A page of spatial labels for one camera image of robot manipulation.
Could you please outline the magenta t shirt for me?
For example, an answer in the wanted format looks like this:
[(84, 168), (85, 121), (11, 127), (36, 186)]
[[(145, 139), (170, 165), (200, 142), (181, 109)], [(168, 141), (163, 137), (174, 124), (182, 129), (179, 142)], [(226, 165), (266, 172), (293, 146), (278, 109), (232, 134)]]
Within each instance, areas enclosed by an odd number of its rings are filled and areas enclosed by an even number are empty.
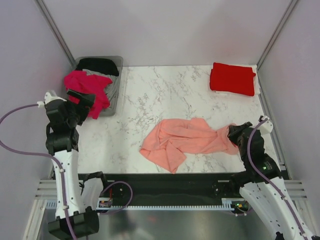
[(95, 101), (88, 114), (93, 119), (98, 119), (102, 110), (110, 106), (109, 98), (105, 88), (113, 83), (113, 80), (106, 76), (97, 74), (87, 75), (85, 71), (74, 70), (64, 77), (66, 90), (73, 90), (82, 94), (94, 94)]

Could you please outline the grey plastic bin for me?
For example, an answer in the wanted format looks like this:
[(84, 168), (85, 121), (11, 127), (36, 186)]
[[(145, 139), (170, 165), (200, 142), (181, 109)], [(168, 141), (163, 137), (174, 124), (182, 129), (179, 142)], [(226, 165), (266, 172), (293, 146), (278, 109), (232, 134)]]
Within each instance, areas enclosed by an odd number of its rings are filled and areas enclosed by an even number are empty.
[(121, 83), (121, 75), (122, 75), (122, 69), (123, 69), (123, 58), (121, 56), (84, 56), (84, 57), (79, 57), (75, 60), (76, 65), (74, 67), (74, 70), (77, 66), (77, 64), (79, 63), (79, 61), (81, 59), (84, 58), (103, 58), (103, 59), (109, 59), (112, 60), (119, 71), (119, 76), (117, 77), (117, 81), (116, 81), (116, 93), (114, 95), (114, 97), (109, 100), (110, 102), (110, 106), (104, 110), (101, 111), (100, 113), (100, 117), (111, 117), (116, 113), (116, 109), (117, 109), (117, 104), (118, 104), (118, 97), (119, 97), (119, 89), (120, 89), (120, 83)]

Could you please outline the salmon pink t shirt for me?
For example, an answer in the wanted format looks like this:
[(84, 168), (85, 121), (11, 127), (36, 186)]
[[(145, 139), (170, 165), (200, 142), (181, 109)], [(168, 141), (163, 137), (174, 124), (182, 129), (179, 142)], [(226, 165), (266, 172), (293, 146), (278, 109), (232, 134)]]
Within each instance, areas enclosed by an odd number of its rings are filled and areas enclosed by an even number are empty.
[(164, 119), (144, 139), (140, 154), (174, 174), (187, 154), (226, 153), (236, 155), (238, 147), (228, 138), (229, 125), (212, 129), (203, 118)]

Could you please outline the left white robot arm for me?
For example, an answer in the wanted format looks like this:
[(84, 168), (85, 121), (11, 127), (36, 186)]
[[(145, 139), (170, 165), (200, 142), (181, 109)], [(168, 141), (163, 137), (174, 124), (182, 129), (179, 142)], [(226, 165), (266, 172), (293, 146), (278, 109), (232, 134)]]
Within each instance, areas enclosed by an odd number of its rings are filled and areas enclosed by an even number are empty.
[(110, 185), (101, 171), (88, 174), (79, 182), (79, 133), (95, 101), (95, 95), (68, 90), (79, 100), (74, 103), (48, 91), (44, 107), (49, 123), (46, 127), (48, 154), (54, 166), (57, 207), (55, 220), (48, 223), (48, 231), (59, 240), (77, 240), (96, 234), (100, 223), (96, 211), (99, 197), (106, 196)]

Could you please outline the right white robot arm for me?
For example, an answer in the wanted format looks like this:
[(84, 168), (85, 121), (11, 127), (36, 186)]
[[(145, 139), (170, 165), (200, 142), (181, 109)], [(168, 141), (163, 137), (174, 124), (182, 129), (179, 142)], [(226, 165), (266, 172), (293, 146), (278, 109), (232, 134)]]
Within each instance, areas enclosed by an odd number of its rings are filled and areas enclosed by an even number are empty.
[(280, 168), (265, 152), (260, 126), (251, 122), (231, 125), (228, 139), (238, 147), (245, 170), (234, 174), (229, 191), (243, 197), (274, 240), (318, 240), (303, 221), (281, 176)]

